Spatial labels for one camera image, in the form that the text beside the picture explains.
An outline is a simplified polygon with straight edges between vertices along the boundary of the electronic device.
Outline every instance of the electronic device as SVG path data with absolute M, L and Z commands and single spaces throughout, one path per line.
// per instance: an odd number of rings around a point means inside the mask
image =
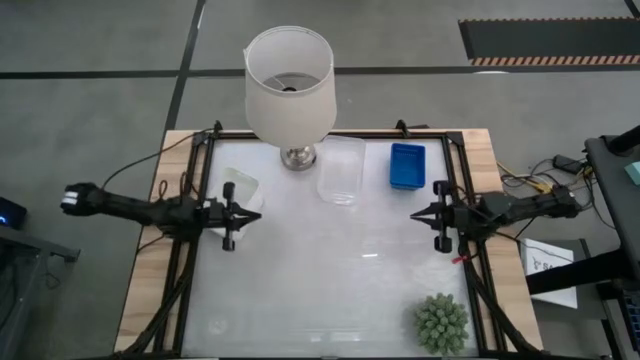
M 0 197 L 0 226 L 19 230 L 27 216 L 27 209 L 11 200 Z
M 580 160 L 575 160 L 563 155 L 554 156 L 552 164 L 554 168 L 566 171 L 573 175 L 578 175 L 584 168 L 584 164 Z

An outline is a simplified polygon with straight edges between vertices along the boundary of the white lampshade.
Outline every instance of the white lampshade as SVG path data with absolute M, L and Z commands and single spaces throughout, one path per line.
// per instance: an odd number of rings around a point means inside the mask
M 336 120 L 333 51 L 319 34 L 280 26 L 244 51 L 246 115 L 265 142 L 300 148 L 319 142 Z

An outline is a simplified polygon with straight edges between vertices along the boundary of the white paper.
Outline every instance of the white paper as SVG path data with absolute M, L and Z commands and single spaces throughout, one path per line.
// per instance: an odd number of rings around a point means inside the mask
M 525 239 L 524 244 L 527 245 L 526 247 L 523 247 L 523 257 L 527 275 L 535 274 L 559 266 L 568 265 L 573 262 L 573 251 L 571 250 L 563 249 L 558 246 L 549 245 L 547 243 L 531 239 Z M 549 255 L 544 251 L 541 251 L 540 249 L 557 256 Z M 578 298 L 576 295 L 575 286 L 543 294 L 531 295 L 531 298 L 570 307 L 573 309 L 578 308 Z

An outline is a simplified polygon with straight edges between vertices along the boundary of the lamp base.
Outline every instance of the lamp base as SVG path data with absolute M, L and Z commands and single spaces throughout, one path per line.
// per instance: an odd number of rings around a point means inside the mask
M 296 149 L 280 149 L 280 158 L 289 170 L 307 170 L 316 162 L 316 149 L 313 145 Z

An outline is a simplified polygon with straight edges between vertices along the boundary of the wooden table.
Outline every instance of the wooden table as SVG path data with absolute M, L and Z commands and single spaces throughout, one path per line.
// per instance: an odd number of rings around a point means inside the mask
M 445 130 L 412 130 L 412 132 L 442 131 Z M 451 131 L 462 131 L 464 134 L 467 158 L 475 192 L 502 191 L 502 183 L 496 166 L 489 131 L 487 129 L 451 129 Z M 192 133 L 193 131 L 167 132 L 163 148 L 175 144 Z M 191 149 L 190 144 L 190 141 L 185 141 L 161 155 L 153 182 L 151 200 L 157 199 L 158 185 L 162 180 L 166 180 L 169 184 L 165 197 L 178 195 L 178 184 L 182 172 L 185 171 L 187 167 Z M 197 170 L 194 186 L 197 189 L 200 188 L 197 180 L 200 179 L 202 158 L 203 154 L 200 154 L 196 164 Z M 454 165 L 456 171 L 459 172 L 459 164 L 456 163 Z M 158 238 L 160 235 L 159 230 L 155 227 L 143 229 L 140 246 Z M 488 241 L 486 246 L 498 303 L 527 341 L 538 349 L 542 349 L 542 340 L 527 289 L 517 244 L 511 240 L 496 236 Z M 163 239 L 147 247 L 136 257 L 127 293 L 127 300 L 116 339 L 116 351 L 124 350 L 137 338 L 160 306 L 170 252 L 171 240 Z M 482 300 L 480 300 L 480 302 L 481 315 L 487 333 L 487 344 L 490 349 L 494 349 L 495 339 L 492 333 L 491 318 L 488 310 L 482 304 Z M 165 338 L 167 344 L 170 344 L 171 339 L 173 339 L 173 325 L 175 324 L 177 308 L 176 304 L 169 318 L 169 326 Z M 515 350 L 510 343 L 508 345 L 510 350 Z

